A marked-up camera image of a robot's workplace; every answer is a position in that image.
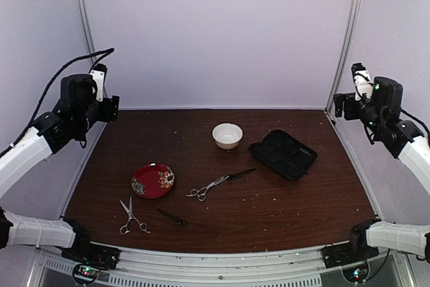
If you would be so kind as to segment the black zippered tool case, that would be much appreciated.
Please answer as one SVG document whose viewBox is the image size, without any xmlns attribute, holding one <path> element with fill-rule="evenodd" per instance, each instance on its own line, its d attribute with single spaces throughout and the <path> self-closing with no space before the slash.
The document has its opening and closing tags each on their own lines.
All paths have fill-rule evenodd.
<svg viewBox="0 0 430 287">
<path fill-rule="evenodd" d="M 272 130 L 261 142 L 252 143 L 248 152 L 289 180 L 307 174 L 318 157 L 316 151 L 280 129 Z"/>
</svg>

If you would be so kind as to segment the silver hair cutting scissors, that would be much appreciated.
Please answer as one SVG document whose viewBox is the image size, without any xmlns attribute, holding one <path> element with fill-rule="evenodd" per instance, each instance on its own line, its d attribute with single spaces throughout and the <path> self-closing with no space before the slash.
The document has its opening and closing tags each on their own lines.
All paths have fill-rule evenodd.
<svg viewBox="0 0 430 287">
<path fill-rule="evenodd" d="M 146 234 L 150 234 L 151 233 L 149 231 L 149 229 L 148 229 L 148 225 L 145 222 L 142 222 L 142 221 L 138 220 L 135 217 L 135 215 L 133 213 L 133 200 L 132 200 L 132 197 L 129 197 L 128 205 L 125 205 L 125 203 L 122 200 L 120 200 L 120 204 L 122 205 L 122 207 L 125 210 L 125 212 L 127 214 L 127 217 L 128 217 L 126 224 L 124 224 L 120 228 L 120 234 L 121 235 L 125 236 L 125 235 L 127 235 L 127 234 L 130 233 L 129 226 L 130 226 L 130 223 L 133 222 L 133 221 L 138 225 L 138 228 L 142 232 L 144 232 Z"/>
</svg>

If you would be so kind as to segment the silver thinning scissors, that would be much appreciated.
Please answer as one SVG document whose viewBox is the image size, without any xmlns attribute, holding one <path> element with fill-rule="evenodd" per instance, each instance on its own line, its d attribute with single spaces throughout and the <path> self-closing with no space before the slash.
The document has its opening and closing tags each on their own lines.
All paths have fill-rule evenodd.
<svg viewBox="0 0 430 287">
<path fill-rule="evenodd" d="M 212 188 L 220 185 L 221 183 L 228 181 L 232 178 L 231 174 L 227 174 L 224 175 L 222 177 L 219 177 L 217 179 L 215 179 L 214 181 L 212 181 L 211 183 L 209 183 L 208 185 L 200 188 L 200 189 L 192 189 L 190 191 L 189 194 L 186 195 L 186 197 L 196 197 L 200 202 L 204 202 L 206 200 L 207 197 L 207 193 L 209 190 L 211 190 Z"/>
</svg>

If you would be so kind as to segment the black hair clip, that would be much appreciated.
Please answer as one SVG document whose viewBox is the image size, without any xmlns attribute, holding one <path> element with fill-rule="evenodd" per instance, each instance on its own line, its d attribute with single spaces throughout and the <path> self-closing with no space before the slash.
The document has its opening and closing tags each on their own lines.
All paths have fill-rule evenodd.
<svg viewBox="0 0 430 287">
<path fill-rule="evenodd" d="M 237 172 L 237 173 L 228 174 L 228 178 L 227 178 L 227 180 L 228 180 L 228 181 L 231 181 L 231 180 L 233 180 L 234 178 L 237 178 L 237 177 L 240 177 L 240 176 L 242 176 L 242 175 L 245 175 L 245 174 L 248 174 L 248 173 L 254 172 L 255 170 L 256 170 L 256 168 L 251 168 L 251 169 L 246 169 L 246 170 L 244 170 L 244 171 L 240 171 L 240 172 Z"/>
<path fill-rule="evenodd" d="M 165 210 L 161 210 L 160 208 L 157 208 L 157 211 L 159 213 L 161 213 L 162 215 L 170 218 L 171 220 L 174 220 L 177 224 L 179 224 L 179 225 L 181 225 L 183 227 L 187 226 L 187 222 L 184 219 L 182 219 L 182 218 L 180 218 L 178 216 L 175 216 L 174 214 L 171 214 L 171 213 L 169 213 L 169 212 L 167 212 Z"/>
</svg>

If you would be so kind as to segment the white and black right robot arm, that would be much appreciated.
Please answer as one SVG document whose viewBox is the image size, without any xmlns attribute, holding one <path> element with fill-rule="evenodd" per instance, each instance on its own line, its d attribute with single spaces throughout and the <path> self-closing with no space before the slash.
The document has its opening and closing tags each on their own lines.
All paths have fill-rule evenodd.
<svg viewBox="0 0 430 287">
<path fill-rule="evenodd" d="M 359 120 L 371 144 L 382 143 L 429 190 L 429 129 L 419 128 L 418 119 L 401 119 L 402 85 L 387 77 L 371 78 L 363 71 L 353 76 L 353 93 L 333 96 L 335 116 Z M 373 248 L 387 248 L 429 261 L 429 226 L 367 220 L 351 230 L 352 241 L 344 248 L 351 261 L 360 260 Z"/>
</svg>

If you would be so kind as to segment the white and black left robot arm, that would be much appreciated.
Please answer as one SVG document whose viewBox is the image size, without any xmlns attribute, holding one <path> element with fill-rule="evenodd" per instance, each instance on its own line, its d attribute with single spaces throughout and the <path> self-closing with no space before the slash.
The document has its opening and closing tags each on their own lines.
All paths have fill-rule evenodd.
<svg viewBox="0 0 430 287">
<path fill-rule="evenodd" d="M 117 120 L 119 98 L 116 95 L 104 97 L 104 83 L 105 72 L 98 68 L 87 74 L 62 79 L 60 99 L 54 109 L 30 122 L 24 136 L 1 157 L 2 195 L 70 141 L 85 145 L 86 134 L 96 122 Z M 11 245 L 70 248 L 71 253 L 83 263 L 93 261 L 97 255 L 95 245 L 83 238 L 76 224 L 1 210 L 1 247 Z"/>
</svg>

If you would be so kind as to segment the red floral plate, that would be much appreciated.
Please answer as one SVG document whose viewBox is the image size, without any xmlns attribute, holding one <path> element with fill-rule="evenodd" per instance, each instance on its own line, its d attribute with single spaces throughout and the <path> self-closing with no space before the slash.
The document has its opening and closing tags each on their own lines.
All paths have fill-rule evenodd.
<svg viewBox="0 0 430 287">
<path fill-rule="evenodd" d="M 173 189 L 175 173 L 170 166 L 162 163 L 150 163 L 135 171 L 131 187 L 141 198 L 157 199 Z"/>
</svg>

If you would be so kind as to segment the white ceramic bowl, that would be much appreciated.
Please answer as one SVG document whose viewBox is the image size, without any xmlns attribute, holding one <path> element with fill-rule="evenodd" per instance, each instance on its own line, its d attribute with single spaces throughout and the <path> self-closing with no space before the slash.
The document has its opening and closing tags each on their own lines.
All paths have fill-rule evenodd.
<svg viewBox="0 0 430 287">
<path fill-rule="evenodd" d="M 213 128 L 212 137 L 218 148 L 229 151 L 238 147 L 243 138 L 243 130 L 236 124 L 222 123 Z"/>
</svg>

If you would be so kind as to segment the right aluminium frame post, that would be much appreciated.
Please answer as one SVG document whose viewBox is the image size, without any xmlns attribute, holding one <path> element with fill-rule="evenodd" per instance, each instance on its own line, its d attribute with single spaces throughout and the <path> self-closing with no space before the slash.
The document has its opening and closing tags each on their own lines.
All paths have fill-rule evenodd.
<svg viewBox="0 0 430 287">
<path fill-rule="evenodd" d="M 353 43 L 353 36 L 359 19 L 361 4 L 362 4 L 362 0 L 350 0 L 349 13 L 347 17 L 345 33 L 344 33 L 343 42 L 341 46 L 341 52 L 340 52 L 339 59 L 337 62 L 337 67 L 335 70 L 335 78 L 333 80 L 331 90 L 329 92 L 329 98 L 325 106 L 325 112 L 327 114 L 330 114 L 333 109 L 333 106 L 334 106 L 333 96 L 334 94 L 336 94 L 337 90 L 341 85 L 343 74 L 345 72 L 345 66 L 347 64 L 351 46 Z"/>
</svg>

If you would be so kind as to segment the aluminium frame post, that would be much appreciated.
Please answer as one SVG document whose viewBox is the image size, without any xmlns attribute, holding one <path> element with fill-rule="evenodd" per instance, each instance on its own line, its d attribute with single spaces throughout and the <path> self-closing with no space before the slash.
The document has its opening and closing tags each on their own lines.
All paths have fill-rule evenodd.
<svg viewBox="0 0 430 287">
<path fill-rule="evenodd" d="M 87 6 L 85 0 L 76 0 L 77 8 L 79 12 L 79 17 L 81 20 L 81 27 L 83 31 L 83 37 L 85 42 L 85 47 L 88 54 L 95 52 L 93 36 L 91 33 L 91 27 L 89 22 L 89 16 L 87 12 Z"/>
<path fill-rule="evenodd" d="M 347 64 L 351 46 L 353 43 L 353 36 L 359 19 L 361 4 L 362 4 L 362 0 L 350 0 L 349 13 L 347 17 L 345 33 L 344 33 L 343 42 L 341 46 L 341 52 L 340 52 L 339 59 L 337 62 L 337 67 L 335 70 L 335 78 L 333 80 L 331 90 L 329 92 L 329 98 L 325 106 L 325 112 L 327 114 L 330 114 L 333 109 L 333 106 L 334 106 L 333 96 L 334 94 L 336 94 L 337 90 L 341 85 L 343 74 L 345 72 L 345 66 Z"/>
</svg>

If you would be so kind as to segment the left aluminium frame post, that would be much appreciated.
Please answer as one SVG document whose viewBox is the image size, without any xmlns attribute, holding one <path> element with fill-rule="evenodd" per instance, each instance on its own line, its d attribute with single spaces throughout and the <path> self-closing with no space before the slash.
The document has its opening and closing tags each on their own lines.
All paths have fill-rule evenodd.
<svg viewBox="0 0 430 287">
<path fill-rule="evenodd" d="M 77 8 L 79 12 L 79 17 L 81 20 L 81 27 L 83 31 L 83 37 L 85 42 L 85 47 L 88 54 L 95 52 L 93 36 L 91 33 L 91 27 L 89 22 L 89 16 L 87 12 L 87 6 L 85 0 L 76 0 Z"/>
</svg>

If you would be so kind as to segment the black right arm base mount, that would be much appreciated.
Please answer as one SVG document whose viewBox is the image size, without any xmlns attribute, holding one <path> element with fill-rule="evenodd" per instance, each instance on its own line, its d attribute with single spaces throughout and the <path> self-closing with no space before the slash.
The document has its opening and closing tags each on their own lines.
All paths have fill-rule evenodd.
<svg viewBox="0 0 430 287">
<path fill-rule="evenodd" d="M 379 255 L 376 247 L 355 248 L 349 242 L 338 245 L 328 244 L 321 249 L 322 259 L 327 269 L 365 261 Z"/>
</svg>

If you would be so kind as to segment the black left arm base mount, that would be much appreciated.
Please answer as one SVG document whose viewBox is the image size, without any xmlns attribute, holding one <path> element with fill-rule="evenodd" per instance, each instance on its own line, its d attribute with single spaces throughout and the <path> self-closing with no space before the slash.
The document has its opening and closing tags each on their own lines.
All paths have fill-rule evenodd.
<svg viewBox="0 0 430 287">
<path fill-rule="evenodd" d="M 101 270 L 115 270 L 120 258 L 119 249 L 93 243 L 85 247 L 57 247 L 57 249 L 61 250 L 63 258 L 88 264 Z"/>
</svg>

